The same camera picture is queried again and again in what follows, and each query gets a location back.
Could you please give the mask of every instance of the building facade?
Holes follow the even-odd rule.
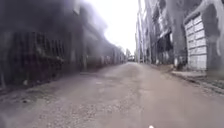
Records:
[[[223,76],[223,0],[142,1],[148,21],[139,33],[149,48],[147,61]]]

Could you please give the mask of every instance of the asphalt road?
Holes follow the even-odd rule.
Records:
[[[0,103],[1,128],[224,128],[222,95],[137,63],[15,92]]]

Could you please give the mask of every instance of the wall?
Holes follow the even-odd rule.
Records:
[[[221,0],[203,0],[185,22],[201,14],[208,45],[208,75],[224,78],[224,4]]]
[[[174,42],[174,57],[178,63],[177,65],[184,65],[187,62],[184,18],[200,3],[201,0],[166,0]]]

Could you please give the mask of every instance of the window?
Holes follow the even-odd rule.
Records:
[[[142,13],[145,11],[145,0],[141,0],[141,11]]]

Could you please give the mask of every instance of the building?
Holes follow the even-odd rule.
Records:
[[[188,68],[224,76],[224,1],[203,0],[184,20]]]
[[[144,8],[142,5],[146,6],[148,19],[143,28],[148,31],[142,29],[139,33],[149,37],[143,43],[149,44],[151,63],[224,75],[223,0],[145,0],[142,3],[139,2],[140,10]]]
[[[90,61],[113,64],[119,52],[82,0],[1,0],[0,7],[0,90],[51,81]]]

